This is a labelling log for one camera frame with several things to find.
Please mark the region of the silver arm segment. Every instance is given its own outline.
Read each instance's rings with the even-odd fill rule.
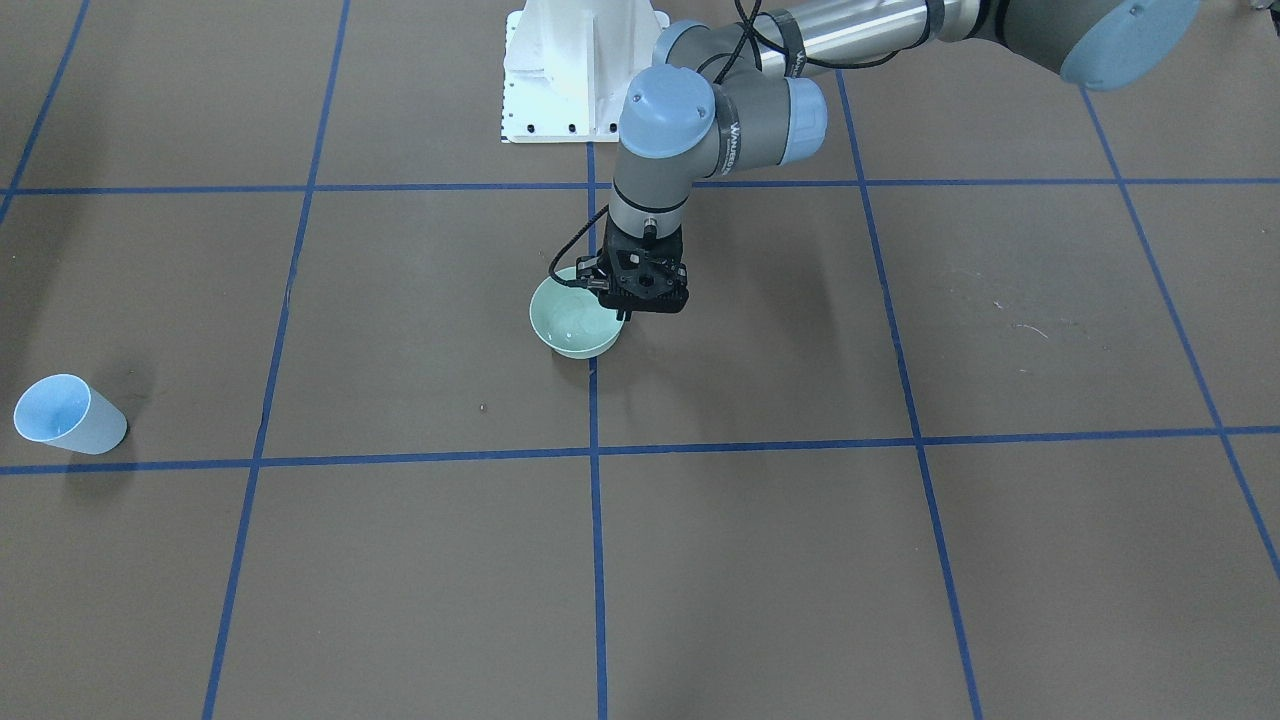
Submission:
[[[600,304],[677,313],[687,300],[681,220],[698,178],[803,160],[827,105],[809,79],[933,38],[982,38],[1091,90],[1133,82],[1190,26],[1199,0],[812,0],[713,29],[682,20],[632,81],[600,252],[577,263]]]

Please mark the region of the black cable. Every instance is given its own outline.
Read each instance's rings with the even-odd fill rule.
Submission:
[[[561,258],[563,258],[564,254],[568,252],[568,249],[573,247],[573,243],[576,243],[579,240],[581,240],[582,236],[586,234],[586,231],[591,229],[591,225],[594,225],[596,222],[599,222],[599,219],[603,218],[604,214],[608,213],[608,211],[609,211],[609,206],[608,205],[605,205],[604,208],[600,208],[594,215],[591,215],[591,219],[588,220],[588,223],[585,225],[582,225],[582,229],[580,229],[576,233],[573,233],[573,237],[570,238],[570,241],[564,245],[564,247],[561,247],[561,251],[556,254],[556,258],[552,258],[552,264],[547,268],[547,275],[548,277],[550,277],[553,281],[561,283],[564,287],[581,287],[581,286],[573,284],[573,283],[566,281],[564,278],[557,275],[556,274],[556,265],[559,265]]]
[[[741,0],[733,0],[733,3],[739,5],[739,10],[742,9]],[[746,46],[746,38],[751,37],[751,33],[755,32],[755,18],[759,17],[760,5],[763,3],[764,0],[755,0],[755,6],[751,8],[751,17],[746,19],[746,24],[742,27],[742,36],[737,38],[737,46],[733,47],[733,54],[730,55],[728,61],[724,63],[724,67],[721,68],[719,74],[716,76],[716,85],[724,82],[724,76],[728,74],[730,68],[732,68],[733,63],[737,61],[737,56],[742,54],[742,47]]]
[[[755,20],[754,19],[751,22],[748,22],[746,9],[742,8],[742,0],[733,0],[733,6],[737,8],[737,17],[742,18],[742,22],[748,23],[746,27],[751,28],[751,35],[753,35],[751,40],[753,41],[759,41],[760,45],[768,47],[769,50],[773,50],[774,53],[780,53],[782,55],[787,54],[787,49],[786,47],[783,47],[783,46],[773,42],[768,37],[764,37],[764,33],[762,33],[760,31],[755,29]],[[879,65],[883,65],[884,63],[887,63],[887,61],[892,60],[893,58],[896,58],[897,54],[899,54],[899,51],[895,50],[895,51],[890,53],[888,55],[884,55],[883,58],[877,58],[876,60],[868,60],[865,63],[829,63],[827,60],[819,60],[819,59],[813,58],[813,56],[806,58],[805,61],[808,64],[810,64],[810,65],[817,65],[819,68],[824,68],[824,69],[828,69],[828,70],[865,70],[865,69],[869,69],[869,68],[877,68]]]

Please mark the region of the grid line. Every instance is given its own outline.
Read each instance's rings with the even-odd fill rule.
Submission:
[[[1079,430],[1061,433],[1012,433],[975,436],[922,436],[920,442],[933,446],[970,445],[1029,445],[1044,442],[1112,442],[1132,439],[1170,439],[1219,437],[1220,432],[1235,437],[1258,437],[1280,434],[1280,425],[1247,425],[1217,428],[1155,428],[1138,430]],[[713,452],[795,452],[805,450],[863,450],[872,447],[914,447],[915,438],[854,438],[854,439],[800,439],[764,442],[709,442],[675,445],[602,445],[596,448],[600,457],[632,455],[681,455]],[[545,457],[590,457],[590,447],[535,447],[525,450],[458,450],[435,452],[387,452],[372,455],[300,455],[262,457],[257,460],[261,468],[316,468],[344,465],[390,465],[415,462],[476,462],[503,460],[539,460]],[[56,475],[88,473],[148,473],[248,469],[252,457],[227,457],[212,460],[154,460],[141,462],[79,462],[47,465],[0,465],[0,477]]]
[[[4,195],[4,200],[0,201],[0,224],[4,224],[5,217],[9,215],[9,206],[13,205],[13,199],[17,196],[18,186],[22,183],[22,176],[27,172],[27,163],[31,161],[31,152],[36,149],[36,141],[40,140],[40,131],[45,127],[45,118],[49,117],[49,108],[54,104],[54,96],[58,95],[58,86],[63,83],[63,74],[67,73],[67,65],[72,60],[72,53],[76,51],[76,41],[79,40],[81,28],[84,27],[84,17],[88,14],[90,0],[81,0],[79,12],[76,14],[76,23],[72,24],[70,37],[67,38],[67,49],[63,50],[61,59],[58,60],[58,69],[54,70],[54,79],[49,83],[49,92],[45,94],[45,101],[40,105],[40,111],[36,113],[36,122],[31,126],[31,133],[27,136],[27,143],[22,147],[22,156],[18,158],[18,167],[13,170],[13,178],[9,181],[9,190]]]
[[[1142,218],[1138,215],[1138,208],[1133,202],[1133,196],[1129,195],[1126,181],[1120,173],[1120,164],[1116,161],[1115,154],[1111,151],[1111,142],[1107,140],[1107,133],[1102,127],[1102,120],[1098,118],[1098,113],[1093,108],[1093,100],[1089,97],[1089,94],[1084,90],[1084,87],[1080,87],[1080,99],[1084,100],[1084,106],[1088,109],[1089,118],[1093,120],[1093,128],[1098,133],[1098,141],[1102,143],[1102,151],[1106,154],[1107,163],[1111,165],[1111,172],[1116,177],[1116,186],[1120,188],[1120,195],[1124,197],[1125,208],[1129,210],[1129,219],[1133,220],[1134,231],[1138,233],[1138,241],[1142,243],[1142,251],[1147,256],[1147,264],[1151,265],[1151,273],[1155,277],[1156,286],[1160,288],[1160,295],[1165,301],[1165,309],[1169,310],[1169,318],[1172,320],[1174,329],[1178,332],[1178,340],[1183,345],[1183,352],[1187,355],[1187,361],[1190,364],[1192,373],[1196,375],[1196,383],[1199,386],[1201,395],[1204,398],[1204,406],[1208,409],[1217,437],[1222,442],[1222,450],[1226,452],[1226,460],[1231,465],[1231,473],[1235,474],[1235,482],[1240,487],[1240,493],[1244,496],[1244,502],[1249,509],[1249,515],[1253,516],[1253,524],[1258,530],[1258,538],[1262,541],[1262,547],[1266,551],[1267,557],[1271,560],[1271,570],[1275,573],[1276,579],[1280,579],[1280,556],[1276,555],[1276,547],[1271,541],[1271,533],[1267,530],[1267,524],[1262,519],[1262,512],[1258,510],[1258,503],[1253,497],[1253,489],[1249,488],[1249,480],[1244,477],[1244,469],[1240,468],[1240,461],[1235,456],[1235,447],[1233,447],[1231,438],[1222,424],[1222,416],[1219,414],[1217,404],[1213,402],[1213,395],[1210,392],[1208,380],[1204,379],[1204,373],[1201,369],[1199,360],[1197,360],[1196,351],[1192,348],[1190,336],[1183,325],[1183,319],[1178,314],[1174,297],[1169,292],[1169,284],[1165,282],[1165,275],[1160,270],[1160,264],[1156,261],[1156,252],[1151,247],[1151,240],[1147,237],[1147,231],[1142,224]]]
[[[586,217],[595,215],[595,143],[586,143]],[[598,234],[595,225],[588,228],[588,255],[595,255]],[[599,374],[595,357],[588,360],[588,433],[591,464],[591,559],[595,579],[595,712],[598,720],[609,717],[609,664],[605,639],[607,618],[604,602],[604,506],[600,491],[600,397]]]
[[[897,374],[902,384],[902,400],[906,404],[908,420],[911,424],[911,441],[915,447],[915,460],[920,468],[920,480],[924,484],[924,500],[929,506],[929,520],[933,524],[933,542],[937,546],[938,565],[942,570],[942,582],[946,585],[947,603],[951,607],[951,624],[955,629],[956,647],[960,652],[960,665],[964,669],[965,688],[969,691],[969,707],[974,720],[982,720],[982,698],[978,694],[978,680],[974,676],[973,660],[969,656],[969,639],[964,629],[964,614],[960,610],[960,597],[956,593],[955,577],[951,573],[951,556],[947,552],[946,533],[942,529],[942,515],[938,511],[938,501],[933,493],[933,477],[929,471],[929,459],[925,451],[923,434],[920,433],[920,418],[915,407],[915,396],[911,392],[911,377],[906,368],[906,352],[902,348],[902,336],[899,332],[897,316],[893,313],[893,295],[890,291],[888,274],[884,270],[884,255],[881,251],[879,232],[876,228],[876,213],[872,209],[870,190],[867,184],[867,174],[863,169],[863,156],[858,147],[858,129],[854,126],[854,113],[849,104],[849,91],[845,87],[845,74],[836,73],[836,85],[840,88],[840,102],[845,111],[845,128],[849,132],[849,143],[852,149],[854,168],[858,170],[858,191],[863,200],[863,211],[867,215],[867,233],[872,243],[872,254],[876,258],[876,274],[881,283],[881,295],[884,301],[884,316],[888,320],[888,332],[893,341],[893,354],[897,356]]]
[[[1117,186],[1115,178],[869,178],[868,187],[1009,187],[1009,186]],[[1190,186],[1268,186],[1280,178],[1125,178],[1125,184],[1190,184]],[[860,187],[856,179],[746,179],[698,181],[698,188],[787,188],[787,187]],[[259,192],[468,192],[504,190],[612,190],[608,181],[590,182],[398,182],[398,183],[323,183],[306,184],[178,184],[120,187],[12,187],[5,197],[49,195],[215,195]]]
[[[232,553],[230,571],[227,578],[227,594],[223,600],[223,612],[218,624],[218,639],[214,644],[214,657],[209,670],[209,687],[205,691],[204,720],[212,720],[218,701],[218,684],[221,680],[223,660],[227,653],[227,639],[230,634],[232,612],[236,607],[236,591],[239,585],[239,571],[244,559],[244,546],[248,541],[250,520],[253,514],[253,497],[257,492],[257,478],[262,468],[262,454],[266,447],[266,432],[271,423],[271,405],[275,400],[275,382],[280,372],[280,359],[284,354],[284,337],[289,327],[289,296],[298,275],[298,260],[306,240],[307,223],[311,215],[311,201],[315,197],[316,177],[320,173],[320,156],[324,151],[324,136],[329,124],[329,110],[333,105],[333,91],[338,82],[338,65],[342,61],[342,45],[347,35],[347,18],[351,14],[351,0],[342,1],[342,14],[338,18],[338,32],[333,44],[333,56],[329,61],[329,78],[325,85],[324,104],[320,106],[320,120],[316,124],[315,146],[311,151],[311,168],[307,172],[306,195],[302,197],[302,210],[298,215],[298,231],[293,241],[293,255],[289,259],[289,273],[284,283],[284,299],[280,302],[280,319],[275,331],[275,346],[271,351],[271,365],[266,375],[266,388],[262,392],[262,419],[253,445],[253,457],[244,483],[244,503],[241,509],[239,525],[236,530],[236,548]]]

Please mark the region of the brown floor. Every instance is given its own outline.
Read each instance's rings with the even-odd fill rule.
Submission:
[[[526,306],[614,147],[498,141],[517,5],[0,8],[0,405],[131,420],[0,433],[0,717],[1275,716],[1265,14],[822,77],[585,363]]]

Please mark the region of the blue cup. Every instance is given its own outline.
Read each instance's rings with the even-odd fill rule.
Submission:
[[[124,439],[128,423],[110,401],[76,375],[51,375],[27,388],[13,410],[22,437],[101,455]]]

